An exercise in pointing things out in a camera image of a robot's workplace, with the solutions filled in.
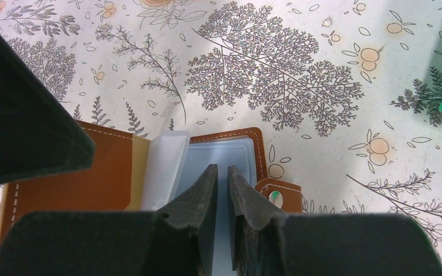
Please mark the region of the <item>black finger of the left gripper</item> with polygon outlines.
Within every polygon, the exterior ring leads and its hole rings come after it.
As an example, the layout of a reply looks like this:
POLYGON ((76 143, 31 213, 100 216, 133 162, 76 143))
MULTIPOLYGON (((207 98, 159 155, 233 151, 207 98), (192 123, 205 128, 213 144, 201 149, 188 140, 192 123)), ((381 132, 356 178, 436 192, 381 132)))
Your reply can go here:
POLYGON ((0 185, 86 170, 95 143, 0 36, 0 185))

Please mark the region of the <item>floral table mat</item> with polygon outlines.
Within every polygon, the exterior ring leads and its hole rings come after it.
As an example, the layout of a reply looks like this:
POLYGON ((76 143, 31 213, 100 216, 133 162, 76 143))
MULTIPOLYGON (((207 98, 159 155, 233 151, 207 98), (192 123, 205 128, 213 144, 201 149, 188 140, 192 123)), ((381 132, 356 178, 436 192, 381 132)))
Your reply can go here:
POLYGON ((442 261, 442 1, 0 1, 74 118, 152 139, 259 127, 309 213, 401 213, 442 261))

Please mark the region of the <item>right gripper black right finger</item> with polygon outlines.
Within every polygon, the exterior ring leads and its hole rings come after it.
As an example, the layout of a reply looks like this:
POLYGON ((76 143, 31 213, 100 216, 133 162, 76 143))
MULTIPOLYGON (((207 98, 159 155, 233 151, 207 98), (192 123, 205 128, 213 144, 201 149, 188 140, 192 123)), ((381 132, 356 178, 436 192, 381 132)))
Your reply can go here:
POLYGON ((422 228, 398 214, 287 213, 227 170, 238 275, 442 275, 422 228))

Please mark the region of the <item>brown leather card holder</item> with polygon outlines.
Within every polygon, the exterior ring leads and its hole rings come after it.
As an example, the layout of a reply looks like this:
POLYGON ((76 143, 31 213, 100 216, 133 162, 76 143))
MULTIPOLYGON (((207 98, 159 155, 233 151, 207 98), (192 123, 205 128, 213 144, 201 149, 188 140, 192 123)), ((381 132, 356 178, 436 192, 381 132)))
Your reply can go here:
POLYGON ((87 170, 7 185, 0 245, 11 228, 34 212, 156 211, 191 187, 210 164, 218 167, 218 199, 211 275, 233 270, 227 170, 235 166, 248 184, 281 210, 300 212, 300 189, 267 177, 258 128, 191 137, 164 132, 154 140, 81 123, 96 144, 87 170))

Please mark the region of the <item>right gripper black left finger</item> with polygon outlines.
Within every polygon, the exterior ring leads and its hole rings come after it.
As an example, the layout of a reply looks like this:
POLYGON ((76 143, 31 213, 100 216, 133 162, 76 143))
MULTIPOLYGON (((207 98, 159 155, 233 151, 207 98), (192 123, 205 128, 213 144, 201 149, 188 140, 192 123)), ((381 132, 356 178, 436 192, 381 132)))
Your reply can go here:
POLYGON ((211 275, 218 167, 156 211, 34 212, 0 245, 0 275, 211 275))

